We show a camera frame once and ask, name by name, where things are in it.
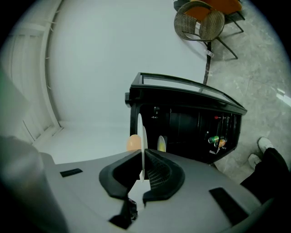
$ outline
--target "marble floor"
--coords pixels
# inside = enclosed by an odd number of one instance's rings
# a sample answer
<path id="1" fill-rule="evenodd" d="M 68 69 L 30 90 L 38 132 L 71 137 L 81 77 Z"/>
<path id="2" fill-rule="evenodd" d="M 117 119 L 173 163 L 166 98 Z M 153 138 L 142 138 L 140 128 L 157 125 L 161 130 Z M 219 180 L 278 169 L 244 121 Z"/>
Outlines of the marble floor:
<path id="1" fill-rule="evenodd" d="M 269 138 L 291 168 L 291 72 L 289 59 L 271 25 L 248 1 L 243 1 L 245 21 L 225 25 L 221 39 L 233 49 L 238 60 L 218 41 L 212 43 L 207 85 L 241 103 L 243 117 L 237 149 L 216 162 L 217 168 L 240 183 L 253 169 L 251 153 L 262 156 L 257 140 Z"/>

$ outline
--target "shoe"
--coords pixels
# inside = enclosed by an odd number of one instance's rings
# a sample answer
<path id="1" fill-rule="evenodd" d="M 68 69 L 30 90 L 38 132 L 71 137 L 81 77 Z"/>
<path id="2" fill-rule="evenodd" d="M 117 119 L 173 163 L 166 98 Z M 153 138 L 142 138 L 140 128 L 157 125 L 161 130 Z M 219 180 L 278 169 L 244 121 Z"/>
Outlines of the shoe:
<path id="1" fill-rule="evenodd" d="M 251 154 L 248 158 L 248 161 L 253 169 L 255 169 L 258 163 L 262 162 L 262 160 L 255 154 Z"/>
<path id="2" fill-rule="evenodd" d="M 272 142 L 268 138 L 265 138 L 265 137 L 261 137 L 258 140 L 258 146 L 263 154 L 268 148 L 274 148 Z"/>

